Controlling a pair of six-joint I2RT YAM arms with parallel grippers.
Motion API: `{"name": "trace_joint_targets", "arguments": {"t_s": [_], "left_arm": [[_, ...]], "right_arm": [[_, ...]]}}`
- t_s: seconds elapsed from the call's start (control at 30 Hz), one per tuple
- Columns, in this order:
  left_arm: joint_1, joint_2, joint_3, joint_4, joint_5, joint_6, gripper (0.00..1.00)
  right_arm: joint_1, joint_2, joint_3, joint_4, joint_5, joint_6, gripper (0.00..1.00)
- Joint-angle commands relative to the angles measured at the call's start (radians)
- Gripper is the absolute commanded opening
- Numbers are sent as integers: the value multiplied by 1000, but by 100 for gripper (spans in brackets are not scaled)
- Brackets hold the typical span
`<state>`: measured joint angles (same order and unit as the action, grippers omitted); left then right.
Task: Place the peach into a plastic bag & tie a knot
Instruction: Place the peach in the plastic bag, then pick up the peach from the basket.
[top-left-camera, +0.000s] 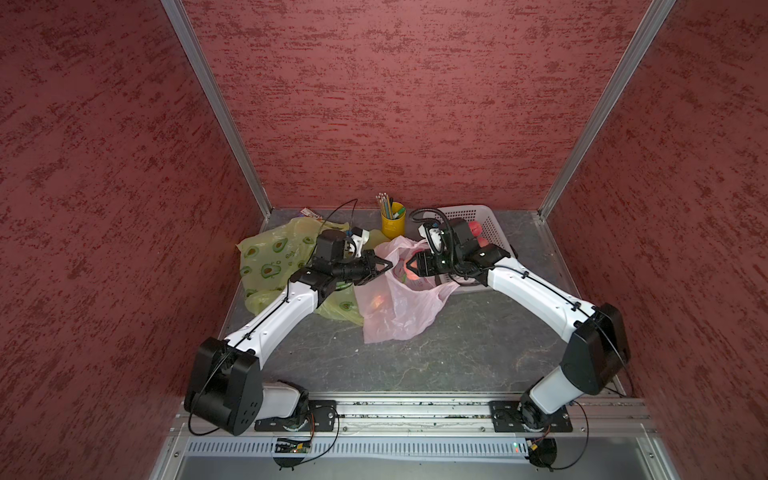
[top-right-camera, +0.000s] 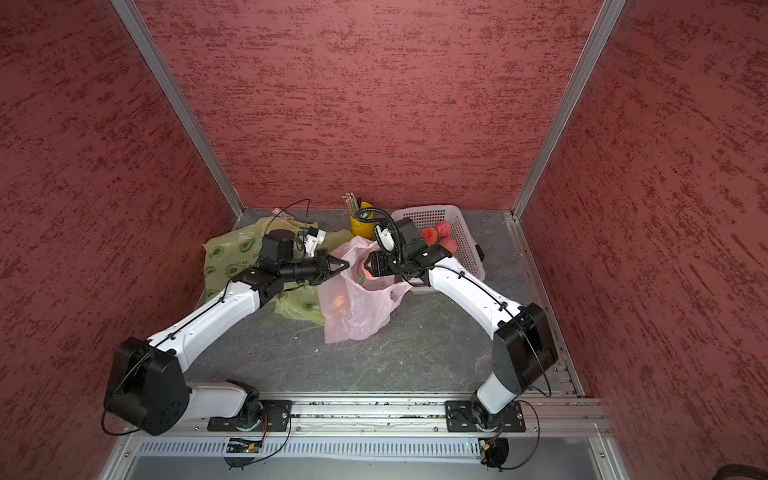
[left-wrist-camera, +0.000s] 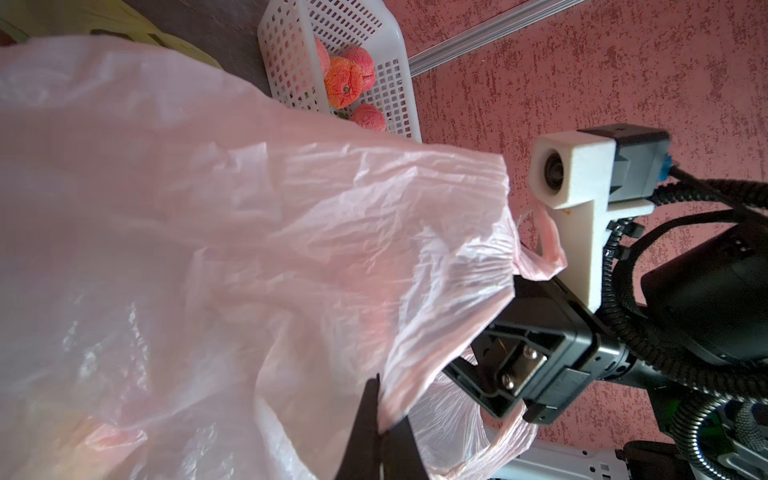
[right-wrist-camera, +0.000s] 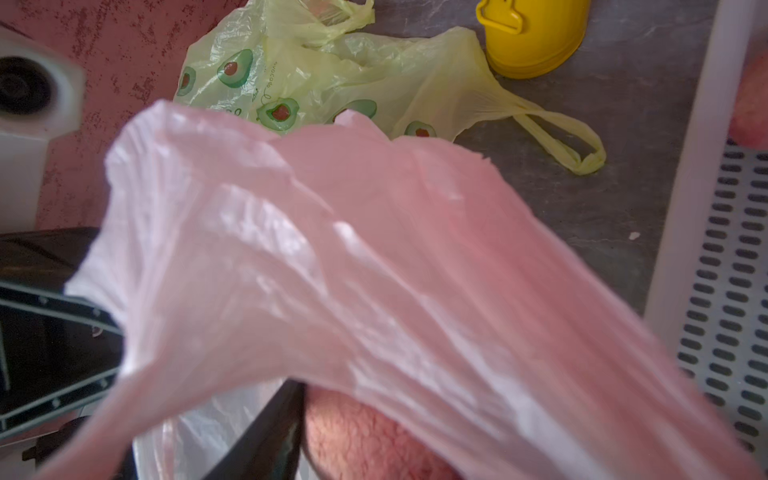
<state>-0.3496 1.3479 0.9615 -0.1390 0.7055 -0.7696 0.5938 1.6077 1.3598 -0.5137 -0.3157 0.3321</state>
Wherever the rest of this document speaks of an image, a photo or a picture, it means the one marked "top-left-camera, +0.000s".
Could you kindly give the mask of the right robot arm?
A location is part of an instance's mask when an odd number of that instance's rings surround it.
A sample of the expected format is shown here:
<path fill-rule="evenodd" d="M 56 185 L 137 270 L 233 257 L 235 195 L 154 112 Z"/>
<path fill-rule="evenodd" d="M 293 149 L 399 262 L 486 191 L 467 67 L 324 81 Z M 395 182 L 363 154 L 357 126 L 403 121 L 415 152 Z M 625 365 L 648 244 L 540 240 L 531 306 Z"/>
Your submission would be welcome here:
<path fill-rule="evenodd" d="M 583 395 L 597 395 L 627 366 L 630 353 L 619 310 L 595 306 L 540 278 L 513 253 L 481 243 L 468 221 L 436 208 L 418 209 L 411 219 L 428 249 L 406 269 L 419 276 L 470 279 L 511 298 L 536 315 L 566 343 L 558 366 L 520 397 L 518 417 L 531 432 L 546 430 L 557 414 Z"/>

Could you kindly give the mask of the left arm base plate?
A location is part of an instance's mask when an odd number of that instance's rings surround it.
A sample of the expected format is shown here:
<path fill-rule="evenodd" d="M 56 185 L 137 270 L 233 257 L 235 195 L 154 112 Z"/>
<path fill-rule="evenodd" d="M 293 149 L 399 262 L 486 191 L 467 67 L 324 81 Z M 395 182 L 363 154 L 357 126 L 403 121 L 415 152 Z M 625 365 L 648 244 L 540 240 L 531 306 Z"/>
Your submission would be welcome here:
<path fill-rule="evenodd" d="M 253 429 L 256 432 L 299 435 L 329 433 L 337 428 L 336 405 L 333 400 L 303 401 L 290 416 L 256 420 Z"/>

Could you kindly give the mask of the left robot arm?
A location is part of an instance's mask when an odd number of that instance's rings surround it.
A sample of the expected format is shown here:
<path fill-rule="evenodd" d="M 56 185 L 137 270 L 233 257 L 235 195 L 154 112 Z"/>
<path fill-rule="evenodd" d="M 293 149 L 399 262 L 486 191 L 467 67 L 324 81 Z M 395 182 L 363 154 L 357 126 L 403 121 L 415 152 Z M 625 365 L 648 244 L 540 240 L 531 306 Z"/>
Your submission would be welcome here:
<path fill-rule="evenodd" d="M 300 428 L 307 421 L 307 394 L 288 382 L 269 383 L 262 369 L 285 337 L 339 286 L 365 285 L 393 264 L 364 245 L 370 232 L 325 230 L 308 263 L 265 311 L 225 339 L 210 337 L 198 348 L 183 407 L 193 418 L 240 435 L 259 420 L 281 419 Z"/>

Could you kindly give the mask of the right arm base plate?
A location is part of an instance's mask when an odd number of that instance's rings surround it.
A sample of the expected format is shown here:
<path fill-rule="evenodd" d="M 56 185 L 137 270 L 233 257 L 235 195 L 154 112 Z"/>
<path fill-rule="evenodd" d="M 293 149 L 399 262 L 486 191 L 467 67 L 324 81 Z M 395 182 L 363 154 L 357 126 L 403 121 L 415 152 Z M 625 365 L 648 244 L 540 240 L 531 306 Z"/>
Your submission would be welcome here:
<path fill-rule="evenodd" d="M 532 401 L 491 401 L 490 418 L 496 433 L 571 433 L 573 426 L 566 405 L 545 413 Z"/>

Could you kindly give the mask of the pink plastic bag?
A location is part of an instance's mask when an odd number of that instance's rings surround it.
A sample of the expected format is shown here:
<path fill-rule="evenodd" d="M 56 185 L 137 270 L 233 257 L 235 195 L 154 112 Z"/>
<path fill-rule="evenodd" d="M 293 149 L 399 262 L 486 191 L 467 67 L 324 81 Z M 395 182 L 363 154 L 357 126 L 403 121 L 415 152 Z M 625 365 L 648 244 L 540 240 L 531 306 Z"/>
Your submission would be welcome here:
<path fill-rule="evenodd" d="M 412 339 L 433 324 L 458 285 L 437 285 L 432 277 L 425 278 L 423 286 L 411 287 L 404 283 L 406 262 L 417 251 L 430 250 L 425 240 L 414 241 L 400 236 L 373 250 L 379 257 L 391 261 L 393 268 L 370 283 L 354 288 L 364 320 L 364 342 Z M 386 297 L 385 303 L 372 311 L 369 303 L 380 294 Z"/>

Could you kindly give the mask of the peach front orange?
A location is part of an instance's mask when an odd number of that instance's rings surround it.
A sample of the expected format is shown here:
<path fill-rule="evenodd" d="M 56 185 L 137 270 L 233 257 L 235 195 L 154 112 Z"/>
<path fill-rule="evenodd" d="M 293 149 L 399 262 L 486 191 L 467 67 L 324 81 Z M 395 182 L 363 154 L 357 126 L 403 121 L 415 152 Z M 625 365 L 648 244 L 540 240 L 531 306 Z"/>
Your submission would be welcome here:
<path fill-rule="evenodd" d="M 369 303 L 369 308 L 372 311 L 378 310 L 385 303 L 386 297 L 383 294 L 376 295 Z"/>

